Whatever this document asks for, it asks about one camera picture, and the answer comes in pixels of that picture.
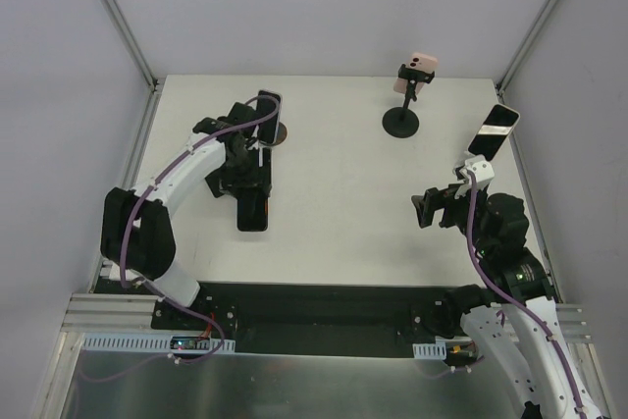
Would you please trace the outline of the black folding phone stand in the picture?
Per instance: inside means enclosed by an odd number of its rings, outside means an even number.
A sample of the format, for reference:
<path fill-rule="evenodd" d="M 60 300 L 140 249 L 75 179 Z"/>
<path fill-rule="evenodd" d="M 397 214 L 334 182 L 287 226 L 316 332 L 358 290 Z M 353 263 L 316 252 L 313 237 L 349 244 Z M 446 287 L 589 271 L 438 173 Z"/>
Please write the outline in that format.
<path fill-rule="evenodd" d="M 214 198 L 232 195 L 229 189 L 229 174 L 222 170 L 216 170 L 207 175 L 205 177 L 205 182 L 207 183 L 207 186 Z"/>

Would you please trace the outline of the blue-edged black phone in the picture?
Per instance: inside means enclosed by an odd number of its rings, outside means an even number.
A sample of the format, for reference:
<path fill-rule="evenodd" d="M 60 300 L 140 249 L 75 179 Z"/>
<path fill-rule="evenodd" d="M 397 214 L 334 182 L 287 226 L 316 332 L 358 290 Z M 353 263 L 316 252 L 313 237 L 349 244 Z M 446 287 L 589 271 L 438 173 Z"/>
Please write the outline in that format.
<path fill-rule="evenodd" d="M 279 131 L 282 96 L 265 89 L 258 91 L 256 112 L 264 121 L 258 126 L 257 137 L 265 145 L 274 145 Z"/>

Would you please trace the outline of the cream-edged black phone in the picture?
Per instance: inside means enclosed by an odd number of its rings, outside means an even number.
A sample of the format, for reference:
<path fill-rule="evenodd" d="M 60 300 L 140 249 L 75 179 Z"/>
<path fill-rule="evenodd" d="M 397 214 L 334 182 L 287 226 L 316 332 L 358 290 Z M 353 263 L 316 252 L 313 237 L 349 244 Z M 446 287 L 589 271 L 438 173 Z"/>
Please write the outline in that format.
<path fill-rule="evenodd" d="M 518 124 L 520 114 L 502 104 L 496 104 L 480 125 L 467 146 L 473 156 L 483 156 L 491 162 Z"/>

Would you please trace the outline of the white metal phone stand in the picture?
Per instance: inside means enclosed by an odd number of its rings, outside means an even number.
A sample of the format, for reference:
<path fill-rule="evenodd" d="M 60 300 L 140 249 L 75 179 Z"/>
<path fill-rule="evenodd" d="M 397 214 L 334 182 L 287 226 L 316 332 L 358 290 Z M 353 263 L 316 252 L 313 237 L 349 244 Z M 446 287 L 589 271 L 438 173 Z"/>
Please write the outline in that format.
<path fill-rule="evenodd" d="M 455 165 L 454 165 L 454 167 L 453 167 L 453 170 L 452 170 L 452 171 L 453 171 L 455 174 L 458 174 L 458 173 L 460 172 L 460 170 L 461 170 L 461 169 L 463 169 L 463 168 L 466 166 L 466 162 L 467 162 L 467 161 L 469 161 L 469 160 L 471 160 L 471 159 L 473 159 L 473 156 L 471 156 L 471 155 L 465 155 L 465 156 L 463 156 L 461 159 L 459 159 L 459 160 L 455 163 Z"/>

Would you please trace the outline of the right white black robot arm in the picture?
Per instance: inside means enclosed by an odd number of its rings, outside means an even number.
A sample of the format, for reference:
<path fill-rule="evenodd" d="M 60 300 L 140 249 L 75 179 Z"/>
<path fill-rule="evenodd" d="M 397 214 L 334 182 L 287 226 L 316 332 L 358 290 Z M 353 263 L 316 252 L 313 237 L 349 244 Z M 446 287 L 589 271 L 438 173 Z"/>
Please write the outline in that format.
<path fill-rule="evenodd" d="M 526 245 L 529 220 L 522 199 L 457 185 L 414 195 L 420 228 L 441 212 L 444 229 L 465 236 L 480 286 L 451 288 L 421 316 L 431 334 L 467 335 L 492 365 L 522 418 L 602 418 L 581 379 L 557 317 L 555 291 Z"/>

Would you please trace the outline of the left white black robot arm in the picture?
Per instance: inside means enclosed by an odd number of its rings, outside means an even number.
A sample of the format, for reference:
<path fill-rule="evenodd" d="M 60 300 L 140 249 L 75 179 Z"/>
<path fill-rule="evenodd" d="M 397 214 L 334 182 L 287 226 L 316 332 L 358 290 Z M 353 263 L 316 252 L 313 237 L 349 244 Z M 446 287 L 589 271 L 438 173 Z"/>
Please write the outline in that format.
<path fill-rule="evenodd" d="M 133 272 L 172 299 L 173 316 L 185 329 L 200 328 L 208 308 L 199 300 L 199 282 L 178 260 L 172 218 L 188 195 L 206 184 L 214 197 L 235 199 L 239 231 L 266 231 L 272 151 L 263 138 L 259 125 L 204 119 L 163 170 L 105 197 L 102 256 L 118 265 L 122 284 Z"/>

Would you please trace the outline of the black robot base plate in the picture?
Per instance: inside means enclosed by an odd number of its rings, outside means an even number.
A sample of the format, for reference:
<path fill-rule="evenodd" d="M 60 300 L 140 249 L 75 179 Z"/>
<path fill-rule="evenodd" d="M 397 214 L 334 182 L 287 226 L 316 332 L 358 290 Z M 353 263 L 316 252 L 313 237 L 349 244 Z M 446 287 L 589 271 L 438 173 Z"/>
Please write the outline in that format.
<path fill-rule="evenodd" d="M 154 302 L 150 326 L 207 332 L 248 354 L 409 358 L 416 344 L 452 340 L 471 309 L 498 303 L 487 288 L 203 282 L 186 310 Z"/>

